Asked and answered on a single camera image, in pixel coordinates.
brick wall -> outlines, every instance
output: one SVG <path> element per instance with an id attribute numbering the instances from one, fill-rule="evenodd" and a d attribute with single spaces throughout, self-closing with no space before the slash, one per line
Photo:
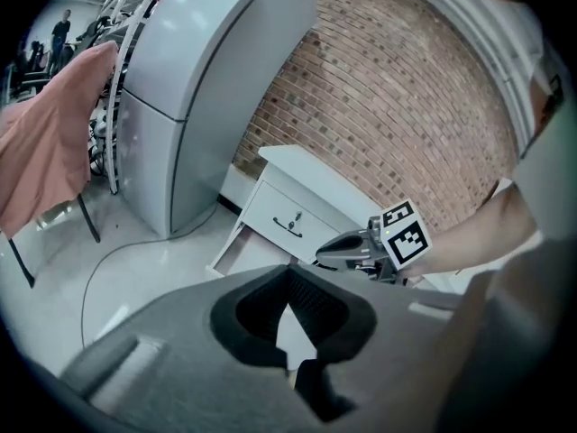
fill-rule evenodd
<path id="1" fill-rule="evenodd" d="M 383 207 L 411 197 L 435 232 L 463 221 L 515 165 L 497 89 L 423 0 L 317 0 L 318 20 L 274 79 L 234 157 L 299 144 Z"/>

black cable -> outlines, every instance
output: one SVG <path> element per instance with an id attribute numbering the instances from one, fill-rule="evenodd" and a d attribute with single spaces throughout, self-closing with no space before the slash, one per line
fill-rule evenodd
<path id="1" fill-rule="evenodd" d="M 106 258 L 108 258 L 113 253 L 116 253 L 119 250 L 122 250 L 122 249 L 127 248 L 127 247 L 134 247 L 135 245 L 157 244 L 157 243 L 161 243 L 161 242 L 176 241 L 176 240 L 182 239 L 183 237 L 187 237 L 188 235 L 191 235 L 195 231 L 197 231 L 198 228 L 203 226 L 210 218 L 213 217 L 213 215 L 216 212 L 216 209 L 218 208 L 218 205 L 219 205 L 218 203 L 215 204 L 214 210 L 211 212 L 211 214 L 208 216 L 208 218 L 205 221 L 203 221 L 200 225 L 195 226 L 191 231 L 189 231 L 185 235 L 177 235 L 177 236 L 171 237 L 169 239 L 158 239 L 158 240 L 154 240 L 154 241 L 142 241 L 142 242 L 134 242 L 131 244 L 121 245 L 120 247 L 116 247 L 114 250 L 108 252 L 104 257 L 102 257 L 100 259 L 100 261 L 96 264 L 94 270 L 90 274 L 90 277 L 88 278 L 87 285 L 84 288 L 84 295 L 82 296 L 82 309 L 80 310 L 80 339 L 82 341 L 82 349 L 86 348 L 85 343 L 84 343 L 84 306 L 85 306 L 86 300 L 87 300 L 88 286 L 90 285 L 92 278 L 94 278 L 96 271 L 98 271 L 98 268 L 104 262 L 104 260 L 106 260 Z"/>

white floor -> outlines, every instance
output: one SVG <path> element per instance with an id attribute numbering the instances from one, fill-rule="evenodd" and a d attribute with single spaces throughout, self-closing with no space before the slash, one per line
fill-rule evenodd
<path id="1" fill-rule="evenodd" d="M 102 242 L 96 244 L 78 204 L 53 210 L 40 229 L 30 223 L 14 238 L 36 277 L 30 289 L 3 235 L 0 235 L 0 309 L 20 350 L 59 374 L 81 349 L 80 310 L 87 280 L 114 249 L 158 236 L 133 216 L 105 182 L 83 193 Z M 222 206 L 193 234 L 168 242 L 129 246 L 108 256 L 87 292 L 87 343 L 120 310 L 135 310 L 171 290 L 206 279 L 205 266 L 231 233 L 236 215 Z"/>

drawer handle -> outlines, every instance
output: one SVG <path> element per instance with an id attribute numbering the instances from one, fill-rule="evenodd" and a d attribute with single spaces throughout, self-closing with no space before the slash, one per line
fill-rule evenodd
<path id="1" fill-rule="evenodd" d="M 282 229 L 286 229 L 287 231 L 289 231 L 292 235 L 295 235 L 296 237 L 302 237 L 302 236 L 303 236 L 302 233 L 297 234 L 297 233 L 295 233 L 294 231 L 291 231 L 291 230 L 292 230 L 292 227 L 295 225 L 292 221 L 291 221 L 290 224 L 288 225 L 289 227 L 283 226 L 283 225 L 279 222 L 279 219 L 276 218 L 276 217 L 272 218 L 272 221 L 274 221 L 274 222 L 275 222 L 277 225 L 279 225 Z"/>

pink towel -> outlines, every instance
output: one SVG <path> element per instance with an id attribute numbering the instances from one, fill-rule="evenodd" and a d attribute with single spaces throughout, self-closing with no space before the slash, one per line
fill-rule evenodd
<path id="1" fill-rule="evenodd" d="M 80 53 L 35 97 L 0 116 L 0 229 L 8 239 L 90 181 L 88 123 L 117 53 Z"/>

